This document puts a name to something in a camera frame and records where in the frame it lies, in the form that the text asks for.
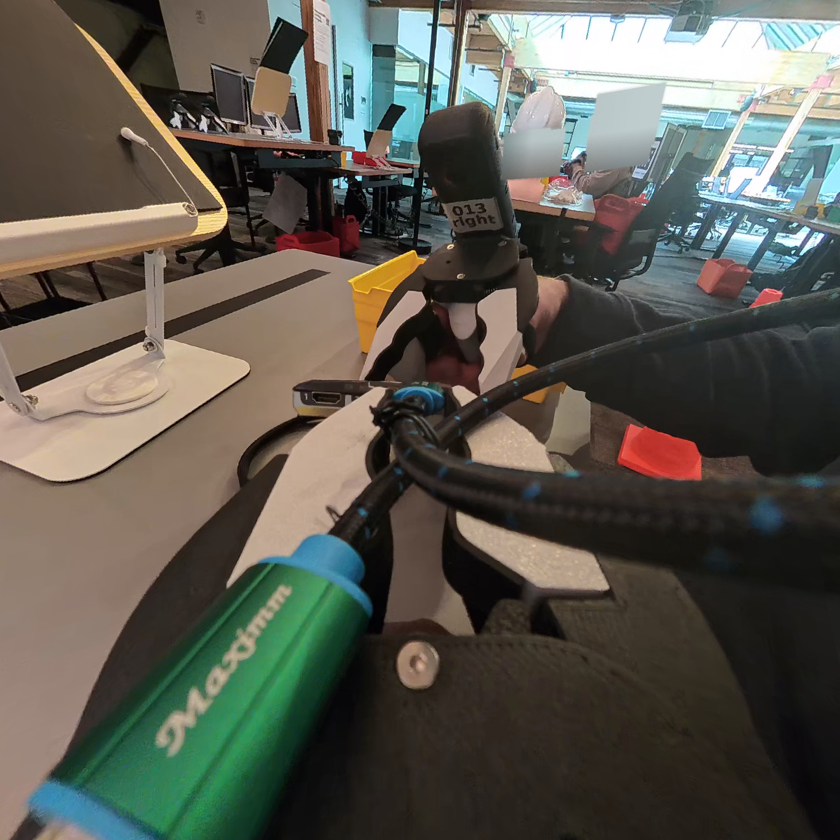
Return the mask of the person's right forearm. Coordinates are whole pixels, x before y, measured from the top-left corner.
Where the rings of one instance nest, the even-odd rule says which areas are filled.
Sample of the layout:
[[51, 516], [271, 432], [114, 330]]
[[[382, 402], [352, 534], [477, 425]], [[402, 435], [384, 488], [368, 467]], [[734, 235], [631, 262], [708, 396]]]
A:
[[[684, 321], [568, 279], [570, 295], [536, 367]], [[838, 476], [837, 325], [609, 360], [566, 382], [591, 402], [694, 442], [706, 457], [747, 457], [763, 476]]]

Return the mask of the braided HDMI cable green plugs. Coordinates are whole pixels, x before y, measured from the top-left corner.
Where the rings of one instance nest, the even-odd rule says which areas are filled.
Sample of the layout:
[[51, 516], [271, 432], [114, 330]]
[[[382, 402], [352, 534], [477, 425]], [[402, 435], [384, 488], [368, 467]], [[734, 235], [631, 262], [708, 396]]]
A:
[[725, 580], [838, 588], [838, 478], [793, 456], [771, 478], [696, 482], [541, 477], [452, 447], [505, 405], [575, 375], [731, 350], [708, 376], [747, 386], [782, 362], [747, 345], [838, 319], [838, 290], [555, 350], [432, 434], [388, 416], [395, 450], [327, 534], [232, 583], [162, 663], [71, 750], [29, 801], [41, 838], [785, 838], [795, 805], [735, 770], [706, 737], [603, 654], [536, 636], [445, 643], [443, 675], [410, 689], [373, 616], [369, 542], [406, 487], [492, 526]]

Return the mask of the person's dark hoodie torso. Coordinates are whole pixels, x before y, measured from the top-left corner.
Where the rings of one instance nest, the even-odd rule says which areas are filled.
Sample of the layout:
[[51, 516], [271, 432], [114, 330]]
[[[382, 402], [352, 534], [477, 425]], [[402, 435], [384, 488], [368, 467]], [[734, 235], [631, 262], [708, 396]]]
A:
[[728, 658], [759, 738], [820, 838], [839, 828], [838, 593], [679, 579]]

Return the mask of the wooden book stand white base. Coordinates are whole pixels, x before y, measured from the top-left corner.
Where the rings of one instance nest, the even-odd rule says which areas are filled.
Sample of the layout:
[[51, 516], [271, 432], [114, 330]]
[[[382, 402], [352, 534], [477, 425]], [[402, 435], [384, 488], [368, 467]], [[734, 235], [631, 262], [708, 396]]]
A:
[[50, 1], [1, 7], [1, 272], [143, 252], [144, 329], [26, 393], [2, 357], [2, 463], [102, 473], [240, 382], [249, 364], [165, 337], [164, 248], [223, 230], [216, 186], [98, 43]]

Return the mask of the wood-top background desk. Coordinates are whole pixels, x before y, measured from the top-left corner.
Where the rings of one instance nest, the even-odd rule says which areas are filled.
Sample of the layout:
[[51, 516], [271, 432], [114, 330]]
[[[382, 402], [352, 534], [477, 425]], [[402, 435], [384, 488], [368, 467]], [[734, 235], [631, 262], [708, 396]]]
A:
[[572, 234], [588, 228], [595, 215], [594, 199], [584, 195], [580, 205], [552, 206], [541, 203], [545, 184], [540, 179], [508, 183], [521, 245], [528, 251], [538, 273], [558, 276], [571, 268]]
[[172, 133], [216, 186], [229, 211], [246, 209], [249, 204], [245, 161], [252, 158], [259, 169], [302, 180], [307, 191], [309, 228], [333, 232], [332, 182], [340, 176], [342, 154], [353, 152], [351, 146], [274, 140], [249, 133], [203, 133], [189, 129], [174, 129]]

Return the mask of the yellow plastic bin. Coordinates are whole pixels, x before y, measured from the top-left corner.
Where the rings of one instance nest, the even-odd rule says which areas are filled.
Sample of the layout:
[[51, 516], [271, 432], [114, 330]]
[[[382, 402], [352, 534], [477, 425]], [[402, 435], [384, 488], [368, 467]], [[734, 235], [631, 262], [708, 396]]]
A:
[[[365, 355], [388, 303], [396, 303], [410, 290], [421, 291], [435, 312], [435, 342], [427, 350], [425, 373], [441, 350], [450, 349], [449, 343], [457, 345], [464, 359], [477, 364], [480, 372], [480, 342], [485, 329], [477, 321], [476, 305], [494, 291], [518, 293], [518, 326], [524, 351], [531, 343], [530, 320], [538, 305], [538, 280], [527, 257], [495, 255], [469, 266], [456, 245], [447, 245], [428, 259], [419, 258], [413, 251], [392, 259], [353, 278], [350, 285], [360, 348]], [[510, 381], [535, 371], [533, 365], [519, 361]]]

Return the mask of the red floor bin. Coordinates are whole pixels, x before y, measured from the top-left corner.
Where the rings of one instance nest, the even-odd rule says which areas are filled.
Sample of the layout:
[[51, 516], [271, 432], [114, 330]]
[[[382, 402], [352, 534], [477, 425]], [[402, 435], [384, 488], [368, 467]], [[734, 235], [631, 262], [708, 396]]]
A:
[[339, 258], [340, 241], [326, 231], [300, 231], [276, 237], [276, 251], [296, 249], [321, 256]]
[[707, 259], [696, 280], [706, 294], [716, 298], [739, 298], [753, 276], [753, 270], [732, 259]]

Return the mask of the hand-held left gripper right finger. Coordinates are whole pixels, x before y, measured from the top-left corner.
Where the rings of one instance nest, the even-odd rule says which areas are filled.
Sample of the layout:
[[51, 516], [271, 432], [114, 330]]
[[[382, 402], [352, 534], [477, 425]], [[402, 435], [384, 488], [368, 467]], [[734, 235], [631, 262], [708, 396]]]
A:
[[[546, 449], [558, 404], [520, 400], [489, 417], [454, 451], [481, 464], [553, 474]], [[445, 524], [445, 579], [479, 633], [502, 601], [522, 602], [530, 616], [545, 601], [589, 599], [610, 586], [591, 552], [505, 530], [453, 508]]]

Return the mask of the white helmet on mannequin head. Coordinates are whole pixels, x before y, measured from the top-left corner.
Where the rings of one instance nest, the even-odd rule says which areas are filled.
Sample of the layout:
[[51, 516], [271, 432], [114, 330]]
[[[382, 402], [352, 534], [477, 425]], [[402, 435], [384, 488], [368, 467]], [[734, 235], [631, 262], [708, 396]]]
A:
[[529, 93], [512, 122], [510, 134], [531, 130], [564, 129], [566, 108], [561, 95], [552, 86]]

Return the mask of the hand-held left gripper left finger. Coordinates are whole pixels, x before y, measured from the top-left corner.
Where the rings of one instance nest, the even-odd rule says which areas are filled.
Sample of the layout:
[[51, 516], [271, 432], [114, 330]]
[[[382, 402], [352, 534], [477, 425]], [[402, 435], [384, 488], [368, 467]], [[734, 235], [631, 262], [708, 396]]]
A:
[[386, 394], [384, 387], [374, 388], [294, 445], [227, 585], [259, 561], [287, 557], [305, 538], [329, 532], [333, 526], [329, 510], [343, 514], [371, 483], [366, 455], [380, 431], [371, 408]]

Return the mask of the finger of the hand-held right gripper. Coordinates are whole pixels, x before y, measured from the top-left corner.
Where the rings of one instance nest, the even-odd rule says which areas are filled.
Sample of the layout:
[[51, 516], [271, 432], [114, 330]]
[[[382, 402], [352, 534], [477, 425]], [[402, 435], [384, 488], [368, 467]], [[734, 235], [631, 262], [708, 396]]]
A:
[[435, 312], [418, 290], [405, 291], [378, 323], [361, 381], [410, 383], [425, 379], [427, 350], [435, 342]]
[[477, 381], [479, 394], [509, 382], [522, 357], [523, 337], [518, 326], [518, 293], [496, 290], [476, 305], [479, 325], [485, 337], [479, 344], [481, 370]]

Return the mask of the background board stand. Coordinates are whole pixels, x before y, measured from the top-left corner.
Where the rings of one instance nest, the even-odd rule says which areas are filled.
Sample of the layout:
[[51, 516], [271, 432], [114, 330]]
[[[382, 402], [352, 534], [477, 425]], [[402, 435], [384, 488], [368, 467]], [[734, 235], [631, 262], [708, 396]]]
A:
[[251, 110], [269, 121], [278, 139], [292, 139], [284, 120], [291, 95], [290, 70], [307, 39], [303, 29], [277, 17], [257, 67]]

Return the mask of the black office chair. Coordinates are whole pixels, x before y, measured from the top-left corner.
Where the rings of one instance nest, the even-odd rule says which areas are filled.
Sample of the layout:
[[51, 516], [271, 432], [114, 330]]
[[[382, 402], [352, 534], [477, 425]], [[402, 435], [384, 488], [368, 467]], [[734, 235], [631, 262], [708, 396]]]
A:
[[602, 233], [594, 222], [589, 228], [583, 251], [583, 278], [617, 289], [621, 280], [638, 277], [651, 266], [660, 235], [675, 212], [686, 208], [697, 196], [697, 185], [706, 175], [709, 161], [687, 154], [669, 178], [648, 198], [648, 204], [635, 218], [615, 256], [601, 252]]

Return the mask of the black computer monitor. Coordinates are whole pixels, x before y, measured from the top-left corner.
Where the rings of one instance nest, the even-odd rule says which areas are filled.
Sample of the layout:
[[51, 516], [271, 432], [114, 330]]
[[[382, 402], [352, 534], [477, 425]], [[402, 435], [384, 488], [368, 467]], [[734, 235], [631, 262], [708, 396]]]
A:
[[225, 123], [246, 126], [249, 123], [249, 106], [244, 74], [218, 64], [211, 64], [210, 72], [218, 116]]

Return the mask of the red bag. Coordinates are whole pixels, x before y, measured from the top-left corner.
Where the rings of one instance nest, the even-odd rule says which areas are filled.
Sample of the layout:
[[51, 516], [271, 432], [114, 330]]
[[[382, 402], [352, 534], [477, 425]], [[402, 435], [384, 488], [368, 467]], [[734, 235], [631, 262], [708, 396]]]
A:
[[602, 233], [601, 252], [615, 256], [635, 218], [644, 210], [648, 200], [644, 196], [624, 197], [605, 194], [594, 200], [593, 222]]

